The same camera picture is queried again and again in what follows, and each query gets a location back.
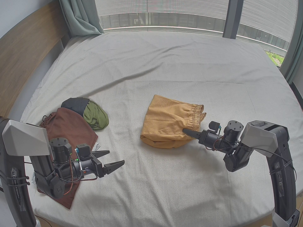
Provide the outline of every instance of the wooden headboard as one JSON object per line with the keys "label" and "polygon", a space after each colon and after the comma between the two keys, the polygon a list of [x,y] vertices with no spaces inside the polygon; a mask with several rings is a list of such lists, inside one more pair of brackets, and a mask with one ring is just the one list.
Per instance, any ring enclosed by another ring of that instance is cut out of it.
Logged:
{"label": "wooden headboard", "polygon": [[0,39],[0,116],[8,117],[28,78],[67,33],[59,1],[55,0]]}

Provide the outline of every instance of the curtain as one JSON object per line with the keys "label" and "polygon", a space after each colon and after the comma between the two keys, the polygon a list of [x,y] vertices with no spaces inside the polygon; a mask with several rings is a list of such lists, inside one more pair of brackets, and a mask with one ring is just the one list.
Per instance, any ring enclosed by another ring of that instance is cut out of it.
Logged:
{"label": "curtain", "polygon": [[303,59],[303,0],[298,0],[297,20],[289,49],[280,68],[288,84],[291,84]]}
{"label": "curtain", "polygon": [[59,2],[72,36],[104,33],[95,0],[59,0]]}

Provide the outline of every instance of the mattress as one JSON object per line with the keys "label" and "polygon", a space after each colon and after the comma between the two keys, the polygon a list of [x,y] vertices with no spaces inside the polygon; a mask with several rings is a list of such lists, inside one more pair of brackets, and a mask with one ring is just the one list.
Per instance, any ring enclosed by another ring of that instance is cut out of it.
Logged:
{"label": "mattress", "polygon": [[[288,127],[303,190],[303,113],[279,72],[256,44],[176,32],[121,32],[78,37],[59,55],[28,103],[22,122],[39,124],[70,97],[88,97],[108,113],[96,131],[103,164],[125,165],[82,182],[70,210],[29,186],[35,214],[63,226],[243,226],[270,214],[274,198],[266,157],[228,172],[224,154],[197,140],[157,149],[140,140],[154,94],[204,104],[210,121]],[[29,176],[33,169],[26,165]]]}

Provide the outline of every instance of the dark gray garment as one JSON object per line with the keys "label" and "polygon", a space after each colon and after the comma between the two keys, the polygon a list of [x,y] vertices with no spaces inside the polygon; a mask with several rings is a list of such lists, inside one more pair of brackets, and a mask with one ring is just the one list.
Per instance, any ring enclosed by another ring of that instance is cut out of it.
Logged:
{"label": "dark gray garment", "polygon": [[83,117],[84,110],[86,105],[88,104],[89,99],[83,97],[70,97],[68,100],[65,100],[62,104],[62,108],[68,108],[70,110],[75,111]]}

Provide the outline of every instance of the folded clothing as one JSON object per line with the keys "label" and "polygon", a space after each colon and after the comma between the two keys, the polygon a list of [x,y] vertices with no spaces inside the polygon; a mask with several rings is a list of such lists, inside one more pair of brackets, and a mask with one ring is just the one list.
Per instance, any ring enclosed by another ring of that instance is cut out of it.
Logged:
{"label": "folded clothing", "polygon": [[[71,157],[74,160],[77,159],[75,153],[77,145],[87,143],[92,149],[98,138],[81,115],[67,108],[58,108],[57,112],[52,112],[40,126],[46,128],[48,140],[66,138],[72,147]],[[80,181],[74,182],[69,194],[54,200],[70,209],[79,184]],[[65,191],[69,190],[70,185],[71,183],[65,184]]]}
{"label": "folded clothing", "polygon": [[69,98],[61,107],[68,108],[83,116],[93,130],[102,130],[109,124],[107,113],[93,100],[83,97]]}
{"label": "folded clothing", "polygon": [[140,139],[157,148],[176,148],[193,138],[182,132],[184,128],[200,131],[206,117],[204,105],[188,104],[154,95],[145,115]]}

